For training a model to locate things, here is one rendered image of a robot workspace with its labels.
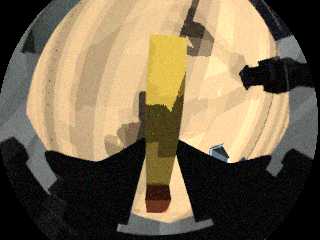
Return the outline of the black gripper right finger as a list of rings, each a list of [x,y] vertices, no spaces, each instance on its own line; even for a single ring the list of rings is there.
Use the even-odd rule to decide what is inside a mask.
[[[235,192],[241,181],[263,169],[265,171],[272,157],[264,155],[252,160],[225,163],[180,139],[176,156],[195,223],[211,220],[211,213]]]

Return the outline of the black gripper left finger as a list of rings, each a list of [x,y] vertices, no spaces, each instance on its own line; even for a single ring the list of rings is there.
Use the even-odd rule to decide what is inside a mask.
[[[119,224],[127,224],[145,157],[145,137],[100,161],[45,151],[45,161],[57,179],[97,195]]]

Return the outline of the yellow long bar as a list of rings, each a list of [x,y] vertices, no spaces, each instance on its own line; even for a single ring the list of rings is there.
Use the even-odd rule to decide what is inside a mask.
[[[173,164],[183,117],[187,39],[149,35],[145,108],[145,209],[167,212]]]

